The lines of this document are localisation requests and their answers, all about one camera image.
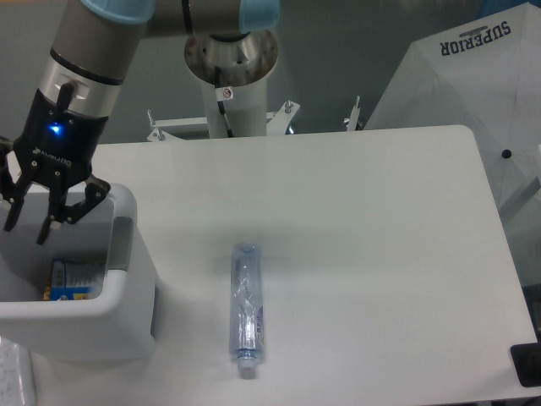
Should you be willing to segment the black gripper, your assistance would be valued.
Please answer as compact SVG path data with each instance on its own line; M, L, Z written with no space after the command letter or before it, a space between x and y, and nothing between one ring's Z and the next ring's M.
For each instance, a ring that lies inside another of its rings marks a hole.
M45 186L49 188L49 200L36 240L39 245L46 242L54 222L75 224L103 202L111 190L107 181L92 175L91 166L108 118L71 110L75 91L74 87L62 87L56 101L37 91L22 135L15 142L1 137L1 197L2 203L9 203L3 230L15 227L30 185ZM8 167L12 151L22 170L16 183ZM84 199L67 205L68 189L81 182L85 182Z

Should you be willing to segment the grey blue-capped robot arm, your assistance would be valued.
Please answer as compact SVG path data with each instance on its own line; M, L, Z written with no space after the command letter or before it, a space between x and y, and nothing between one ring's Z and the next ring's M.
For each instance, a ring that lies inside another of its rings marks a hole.
M110 184L91 160L144 37L246 36L275 26L280 9L277 1L68 2L24 129L1 141L2 158L14 155L21 170L14 178L1 164L4 230L16 226L33 184L49 192L39 244L53 223L74 224L105 200Z

